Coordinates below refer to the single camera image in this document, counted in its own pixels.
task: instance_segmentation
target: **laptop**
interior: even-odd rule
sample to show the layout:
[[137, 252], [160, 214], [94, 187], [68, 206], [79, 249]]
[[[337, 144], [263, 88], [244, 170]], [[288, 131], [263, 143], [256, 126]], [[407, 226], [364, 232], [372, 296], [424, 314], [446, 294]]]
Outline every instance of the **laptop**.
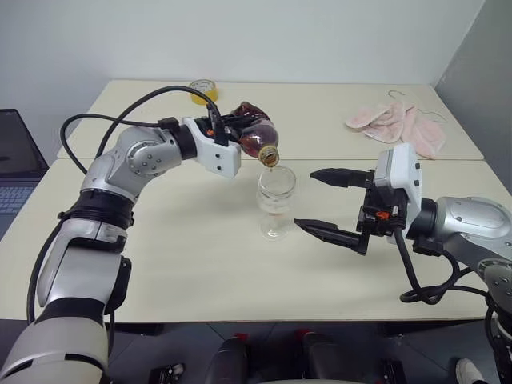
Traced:
[[48, 164], [17, 110], [0, 110], [0, 239]]

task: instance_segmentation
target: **pink cloth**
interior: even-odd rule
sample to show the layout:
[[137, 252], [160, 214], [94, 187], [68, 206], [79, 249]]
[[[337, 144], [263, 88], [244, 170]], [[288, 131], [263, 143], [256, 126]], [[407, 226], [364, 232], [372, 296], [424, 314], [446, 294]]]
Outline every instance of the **pink cloth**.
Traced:
[[446, 141], [439, 124], [419, 117], [416, 107], [406, 106], [403, 102], [388, 106], [379, 104], [375, 108], [362, 107], [345, 124], [380, 142], [392, 143], [401, 138], [426, 158], [435, 158]]

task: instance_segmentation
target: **clear glass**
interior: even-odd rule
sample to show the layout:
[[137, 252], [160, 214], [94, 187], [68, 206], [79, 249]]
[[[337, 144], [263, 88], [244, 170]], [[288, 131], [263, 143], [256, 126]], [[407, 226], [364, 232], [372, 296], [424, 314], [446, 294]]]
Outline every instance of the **clear glass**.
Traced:
[[257, 200], [265, 215], [259, 224], [266, 238], [279, 240], [288, 234], [290, 203], [296, 181], [294, 172], [285, 166], [268, 168], [260, 174]]

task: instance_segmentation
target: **brown bottle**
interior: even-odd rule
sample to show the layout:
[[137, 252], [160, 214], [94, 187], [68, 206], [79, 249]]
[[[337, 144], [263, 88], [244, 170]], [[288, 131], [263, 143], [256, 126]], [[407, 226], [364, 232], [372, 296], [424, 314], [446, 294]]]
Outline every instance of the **brown bottle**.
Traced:
[[250, 124], [237, 129], [238, 142], [243, 151], [265, 166], [275, 166], [279, 162], [279, 135], [266, 113], [248, 102], [242, 102], [231, 114], [247, 117], [250, 121]]

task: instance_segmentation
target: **laptop screen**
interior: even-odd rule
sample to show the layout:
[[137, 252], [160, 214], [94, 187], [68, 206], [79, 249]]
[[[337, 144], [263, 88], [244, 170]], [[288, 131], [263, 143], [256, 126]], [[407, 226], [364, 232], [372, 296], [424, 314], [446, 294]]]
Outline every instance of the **laptop screen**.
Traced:
[[48, 170], [16, 110], [0, 110], [0, 179], [37, 178]]

